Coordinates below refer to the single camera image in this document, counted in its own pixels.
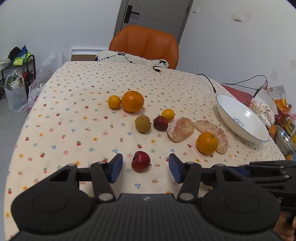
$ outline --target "door frame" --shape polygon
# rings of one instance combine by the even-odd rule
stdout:
[[[180,30],[180,34],[179,34],[179,37],[177,39],[178,46],[179,46],[179,43],[181,41],[181,37],[183,35],[185,25],[186,25],[186,22],[188,20],[189,14],[190,14],[193,1],[194,0],[190,0],[190,2],[189,2],[188,11],[187,11],[187,13],[185,15],[185,18],[184,18],[184,21],[183,21],[183,24],[182,24],[182,27],[181,27],[181,30]],[[127,6],[128,6],[128,0],[121,0],[121,4],[120,4],[119,11],[118,11],[118,16],[117,16],[117,21],[116,21],[113,37],[115,37],[115,35],[118,34],[120,32],[120,30],[121,30],[123,19],[124,19],[124,14],[126,12]]]

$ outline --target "stainless steel bowl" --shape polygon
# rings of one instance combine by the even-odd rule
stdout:
[[[275,143],[284,156],[296,153],[294,142],[290,139],[288,134],[279,126],[276,126]]]

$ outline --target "chair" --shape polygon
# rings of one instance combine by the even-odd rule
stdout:
[[[169,69],[176,69],[179,61],[179,50],[173,35],[136,25],[126,26],[116,34],[109,50],[150,60],[165,59]]]

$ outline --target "gray tile floor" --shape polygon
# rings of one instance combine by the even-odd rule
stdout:
[[[3,200],[6,176],[17,138],[27,118],[27,111],[11,113],[6,99],[0,100],[0,241],[5,241],[3,229]]]

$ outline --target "door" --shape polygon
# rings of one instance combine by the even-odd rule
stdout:
[[[169,33],[178,44],[193,0],[122,0],[114,35],[127,25]]]

